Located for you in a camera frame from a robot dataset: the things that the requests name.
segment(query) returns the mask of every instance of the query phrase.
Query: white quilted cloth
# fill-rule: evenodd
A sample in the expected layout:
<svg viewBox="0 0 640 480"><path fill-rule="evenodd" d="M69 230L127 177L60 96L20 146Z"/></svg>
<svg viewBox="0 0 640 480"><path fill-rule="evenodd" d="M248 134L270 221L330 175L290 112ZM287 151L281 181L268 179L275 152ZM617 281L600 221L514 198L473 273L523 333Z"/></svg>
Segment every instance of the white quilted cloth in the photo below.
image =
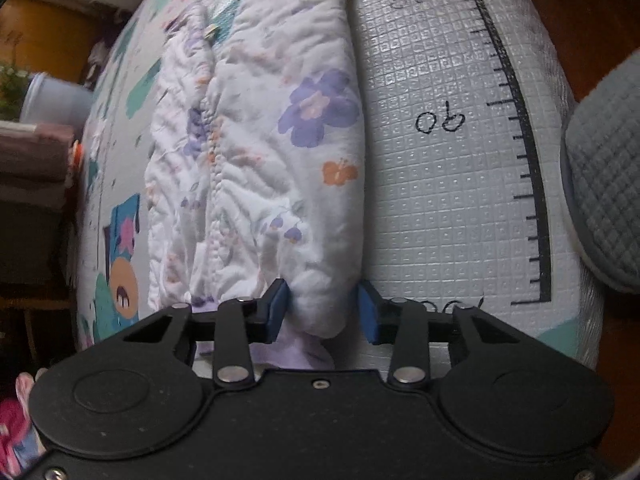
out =
<svg viewBox="0 0 640 480"><path fill-rule="evenodd" d="M220 0L174 25L147 169L152 308L260 296L344 327L360 276L364 126L345 0Z"/></svg>

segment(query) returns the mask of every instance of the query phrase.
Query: lavender cloth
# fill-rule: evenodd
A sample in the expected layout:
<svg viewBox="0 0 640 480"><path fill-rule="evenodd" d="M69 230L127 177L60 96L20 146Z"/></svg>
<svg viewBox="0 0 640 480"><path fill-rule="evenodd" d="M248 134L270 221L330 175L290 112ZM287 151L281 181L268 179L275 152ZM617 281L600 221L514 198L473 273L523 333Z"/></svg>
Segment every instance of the lavender cloth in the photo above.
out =
<svg viewBox="0 0 640 480"><path fill-rule="evenodd" d="M194 303L194 312L214 312L218 309L217 301L195 301ZM321 339L299 332L287 322L287 319L282 323L275 342L270 345L253 343L250 345L250 351L254 367L264 368L264 365L269 365L292 370L332 370L334 368L334 361L322 346ZM198 343L197 355L210 352L213 352L213 343Z"/></svg>

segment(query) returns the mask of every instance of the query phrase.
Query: green plant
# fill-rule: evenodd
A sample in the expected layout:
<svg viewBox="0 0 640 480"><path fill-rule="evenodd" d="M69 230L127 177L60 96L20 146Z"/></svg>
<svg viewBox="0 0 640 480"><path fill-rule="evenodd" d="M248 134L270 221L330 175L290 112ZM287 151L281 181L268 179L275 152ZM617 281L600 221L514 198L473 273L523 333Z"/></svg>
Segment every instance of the green plant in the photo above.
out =
<svg viewBox="0 0 640 480"><path fill-rule="evenodd" d="M0 120L17 121L31 79L26 70L0 62Z"/></svg>

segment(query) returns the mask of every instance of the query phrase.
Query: orange butterfly print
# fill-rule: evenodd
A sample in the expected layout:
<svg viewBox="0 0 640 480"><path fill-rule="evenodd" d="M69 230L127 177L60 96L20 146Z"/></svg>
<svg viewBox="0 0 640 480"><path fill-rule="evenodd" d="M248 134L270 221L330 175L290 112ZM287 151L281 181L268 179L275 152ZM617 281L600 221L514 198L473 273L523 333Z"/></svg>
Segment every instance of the orange butterfly print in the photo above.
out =
<svg viewBox="0 0 640 480"><path fill-rule="evenodd" d="M344 186L348 180L357 179L358 168L343 158L340 162L329 160L322 165L322 175L327 186Z"/></svg>

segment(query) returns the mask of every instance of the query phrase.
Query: gray quilted fabric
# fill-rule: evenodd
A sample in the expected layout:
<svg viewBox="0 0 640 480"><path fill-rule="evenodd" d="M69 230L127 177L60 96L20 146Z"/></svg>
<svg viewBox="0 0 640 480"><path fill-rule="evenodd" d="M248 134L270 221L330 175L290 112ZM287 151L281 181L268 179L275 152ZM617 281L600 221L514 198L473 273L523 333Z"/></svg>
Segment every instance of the gray quilted fabric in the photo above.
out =
<svg viewBox="0 0 640 480"><path fill-rule="evenodd" d="M640 292L640 50L580 103L565 143L586 255L616 288Z"/></svg>

